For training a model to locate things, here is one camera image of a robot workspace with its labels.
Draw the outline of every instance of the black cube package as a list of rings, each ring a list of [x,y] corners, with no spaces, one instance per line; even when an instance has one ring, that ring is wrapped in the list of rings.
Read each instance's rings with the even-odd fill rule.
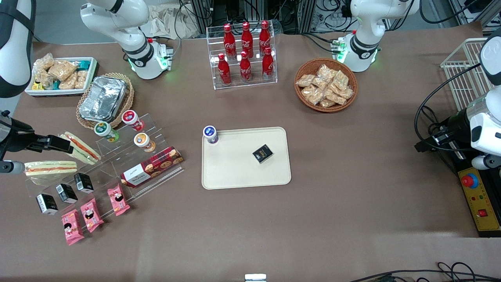
[[[261,148],[257,149],[253,153],[253,155],[259,163],[262,163],[266,159],[271,157],[273,155],[273,152],[272,150],[270,150],[270,148],[268,148],[268,145],[264,144]]]
[[[91,178],[83,173],[75,174],[75,183],[77,184],[78,191],[85,192],[87,194],[94,192],[94,187],[92,187]]]
[[[37,196],[38,207],[40,211],[45,214],[55,215],[58,211],[58,206],[54,197],[47,194],[40,194]]]
[[[61,198],[61,201],[65,203],[74,204],[78,201],[77,195],[75,194],[75,191],[73,191],[70,185],[61,183],[58,186],[56,186],[56,191],[58,191],[59,198]]]

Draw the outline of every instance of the red button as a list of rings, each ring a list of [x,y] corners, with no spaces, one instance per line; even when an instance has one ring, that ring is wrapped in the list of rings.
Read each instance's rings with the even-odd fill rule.
[[[469,175],[465,175],[461,178],[461,182],[463,183],[463,185],[465,185],[466,187],[471,187],[475,184],[475,181],[473,180],[473,177],[469,176]]]

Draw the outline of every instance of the foil container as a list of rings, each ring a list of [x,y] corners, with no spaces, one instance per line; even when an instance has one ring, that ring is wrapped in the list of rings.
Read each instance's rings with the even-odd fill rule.
[[[80,106],[80,116],[86,120],[111,122],[127,92],[127,83],[121,79],[98,76],[94,78],[87,98]]]

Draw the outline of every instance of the red emergency stop button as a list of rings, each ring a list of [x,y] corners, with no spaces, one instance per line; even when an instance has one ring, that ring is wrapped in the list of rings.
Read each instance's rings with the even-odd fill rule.
[[[461,178],[461,183],[466,187],[475,189],[478,187],[478,178],[475,174],[468,173],[467,175]]]

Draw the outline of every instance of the white tray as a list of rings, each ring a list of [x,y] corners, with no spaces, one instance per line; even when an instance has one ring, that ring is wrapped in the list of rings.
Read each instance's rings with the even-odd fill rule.
[[[91,61],[89,66],[89,72],[87,73],[87,78],[85,79],[84,88],[82,89],[70,89],[70,90],[32,90],[33,83],[35,82],[34,70],[32,70],[32,78],[30,83],[25,89],[25,92],[31,96],[38,97],[48,97],[48,96],[71,96],[82,94],[90,86],[92,79],[94,78],[94,73],[96,72],[97,61],[92,57],[73,57],[73,58],[54,58],[55,60],[68,60],[68,61]]]
[[[282,127],[218,131],[202,138],[202,185],[208,190],[285,185],[291,181],[287,135]],[[273,155],[261,164],[253,155],[264,144]]]

